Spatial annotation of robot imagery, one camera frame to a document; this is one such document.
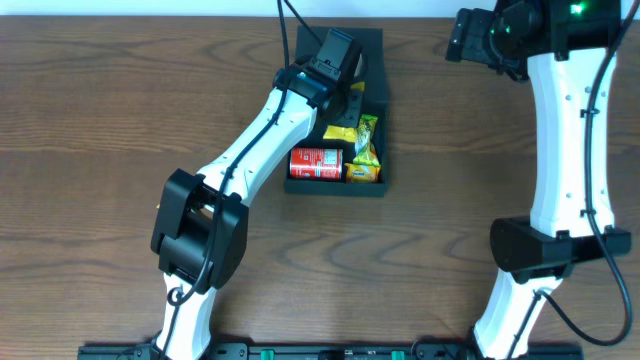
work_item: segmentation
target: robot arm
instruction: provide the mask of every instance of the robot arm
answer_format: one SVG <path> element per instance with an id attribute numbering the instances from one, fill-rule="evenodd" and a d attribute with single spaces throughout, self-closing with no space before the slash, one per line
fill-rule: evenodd
<path id="1" fill-rule="evenodd" d="M 602 257 L 584 216 L 584 111 L 607 47 L 620 26 L 619 1 L 591 12 L 570 1 L 504 1 L 496 9 L 458 13 L 447 59 L 487 64 L 520 82 L 531 79 L 537 118 L 538 175 L 529 218 L 499 219 L 491 248 L 500 267 L 489 304 L 473 328 L 482 358 L 517 358 L 545 298 L 573 265 Z M 606 114 L 615 58 L 598 94 L 592 128 L 592 198 L 600 233 L 613 254 L 630 250 L 614 229 L 606 181 Z"/>
<path id="2" fill-rule="evenodd" d="M 217 289 L 226 284 L 242 259 L 247 243 L 248 210 L 256 193 L 275 166 L 313 129 L 316 119 L 334 119 L 344 112 L 351 82 L 360 60 L 361 46 L 350 36 L 330 30 L 320 51 L 308 62 L 297 62 L 278 72 L 274 89 L 262 111 L 238 139 L 195 176 L 178 169 L 165 184 L 151 248 L 160 256 L 167 294 L 182 294 L 197 285 L 196 278 L 209 266 L 206 286 L 179 307 L 167 302 L 158 349 L 173 360 L 200 358 L 210 342 L 209 319 Z M 277 122 L 237 159 L 271 121 L 285 94 Z M 231 164 L 238 160 L 233 170 Z M 223 191 L 218 191 L 226 171 L 233 171 Z M 214 204 L 221 199 L 221 209 Z M 212 221 L 202 209 L 220 211 L 215 242 Z M 208 246 L 212 261 L 206 262 Z M 167 337 L 171 340 L 167 346 Z"/>

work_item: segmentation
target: white backdrop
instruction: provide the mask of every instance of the white backdrop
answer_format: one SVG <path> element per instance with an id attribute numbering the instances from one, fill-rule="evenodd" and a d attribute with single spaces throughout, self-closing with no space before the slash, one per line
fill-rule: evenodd
<path id="1" fill-rule="evenodd" d="M 495 5 L 495 0 L 290 1 L 306 17 L 455 17 L 462 7 Z M 631 2 L 623 0 L 624 15 Z M 275 0 L 0 0 L 0 15 L 276 16 L 277 8 Z"/>

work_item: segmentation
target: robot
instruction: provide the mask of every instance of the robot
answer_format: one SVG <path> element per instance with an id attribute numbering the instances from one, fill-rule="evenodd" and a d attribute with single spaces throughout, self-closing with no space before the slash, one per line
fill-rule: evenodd
<path id="1" fill-rule="evenodd" d="M 498 219 L 491 226 L 498 277 L 487 309 L 466 341 L 430 340 L 398 347 L 211 343 L 209 318 L 215 296 L 244 255 L 252 200 L 274 167 L 317 122 L 344 111 L 346 95 L 363 68 L 358 41 L 331 29 L 317 54 L 285 63 L 262 111 L 222 155 L 196 175 L 178 169 L 167 180 L 151 240 L 167 285 L 162 331 L 151 343 L 131 348 L 81 347 L 78 359 L 582 358 L 576 346 L 528 346 L 546 301 L 587 341 L 622 341 L 632 323 L 631 306 L 612 256 L 630 251 L 631 235 L 614 226 L 609 203 L 606 114 L 615 51 L 637 7 L 635 1 L 622 24 L 620 1 L 587 5 L 499 0 L 493 11 L 459 11 L 447 60 L 486 64 L 517 82 L 530 79 L 538 149 L 530 216 Z M 284 30 L 283 38 L 288 59 Z M 603 257 L 618 281 L 627 312 L 620 335 L 605 341 L 577 329 L 550 295 L 575 265 Z"/>

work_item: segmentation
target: wood surface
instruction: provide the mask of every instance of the wood surface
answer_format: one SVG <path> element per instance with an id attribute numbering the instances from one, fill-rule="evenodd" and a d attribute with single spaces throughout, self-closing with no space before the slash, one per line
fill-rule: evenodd
<path id="1" fill-rule="evenodd" d="M 496 277 L 489 226 L 535 189 L 530 85 L 444 60 L 453 20 L 309 19 L 381 27 L 391 94 L 383 199 L 283 193 L 251 208 L 249 244 L 213 331 L 256 342 L 464 337 Z M 295 22 L 287 22 L 291 53 Z M 149 249 L 162 186 L 216 158 L 262 108 L 282 64 L 276 19 L 5 17 L 0 21 L 0 358 L 75 359 L 162 325 Z M 640 231 L 640 28 L 619 54 L 609 114 L 616 222 Z M 640 253 L 619 260 L 640 304 Z M 622 322 L 603 261 L 554 293 L 589 333 Z M 589 359 L 636 359 L 640 327 Z M 536 341 L 578 341 L 550 307 Z"/>

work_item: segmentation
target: green light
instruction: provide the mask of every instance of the green light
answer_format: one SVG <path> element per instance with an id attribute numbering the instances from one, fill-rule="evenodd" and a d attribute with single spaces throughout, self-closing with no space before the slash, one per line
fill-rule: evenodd
<path id="1" fill-rule="evenodd" d="M 585 8 L 585 6 L 582 3 L 573 4 L 573 5 L 571 5 L 571 14 L 572 15 L 580 15 L 584 11 L 584 8 Z"/>

